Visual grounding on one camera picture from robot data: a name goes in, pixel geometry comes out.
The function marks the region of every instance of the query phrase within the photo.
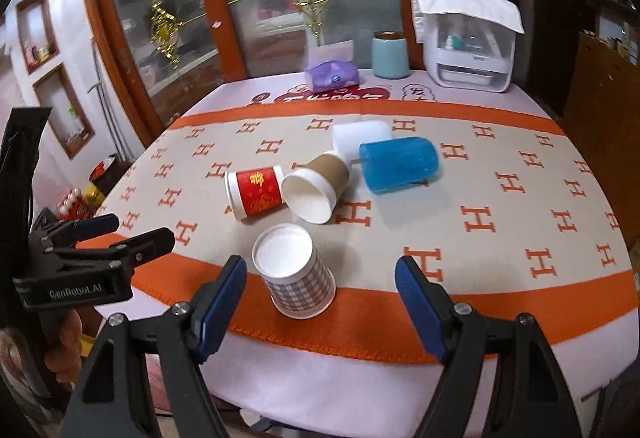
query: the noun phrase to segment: brown jar lid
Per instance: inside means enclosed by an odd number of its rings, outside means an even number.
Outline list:
[[[376,39],[402,39],[402,32],[376,32],[373,34]]]

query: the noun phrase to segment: table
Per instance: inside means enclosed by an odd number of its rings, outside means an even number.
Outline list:
[[[255,238],[295,217],[284,208],[236,222],[224,170],[277,163],[286,171],[330,148],[332,122],[384,118],[396,136],[432,140],[442,176],[371,196],[356,166],[331,223],[296,221],[336,276],[334,304],[315,319],[291,321],[249,274],[232,332],[202,368],[213,394],[328,434],[410,436],[442,368],[421,350],[395,293],[392,269],[403,252],[486,315],[532,312],[574,398],[635,359],[637,298],[615,215],[574,146],[524,92],[441,88],[425,72],[401,81],[363,72],[359,90],[320,97],[302,82],[292,74],[225,84],[139,158],[104,205],[120,218],[118,233],[90,244],[161,225],[177,244],[138,269],[133,298],[100,307],[103,315],[154,316],[188,300],[217,274],[210,263],[223,264],[231,252],[255,272]],[[486,361],[470,434],[482,429],[494,374],[495,360]]]

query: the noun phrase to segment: purple tissue package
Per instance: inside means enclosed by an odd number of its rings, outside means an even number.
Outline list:
[[[307,69],[306,84],[313,93],[357,86],[360,84],[358,67],[352,62],[327,61]]]

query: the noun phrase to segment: gray gingham cup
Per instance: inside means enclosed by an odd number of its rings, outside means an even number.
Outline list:
[[[280,224],[255,241],[254,265],[280,313],[309,319],[326,310],[335,296],[335,279],[322,263],[309,233]]]

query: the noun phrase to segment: white paper cup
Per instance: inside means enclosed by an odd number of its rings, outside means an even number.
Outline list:
[[[274,306],[287,317],[310,319],[334,300],[334,274],[322,264],[311,236],[299,225],[265,230],[254,243],[252,259]]]
[[[282,205],[282,169],[279,165],[247,171],[226,171],[226,195],[236,220]]]
[[[391,126],[382,120],[366,120],[350,124],[332,124],[331,138],[334,150],[343,154],[348,160],[359,158],[360,144],[371,144],[391,140]]]
[[[350,177],[350,160],[327,151],[284,177],[282,199],[298,217],[321,225],[331,219]]]

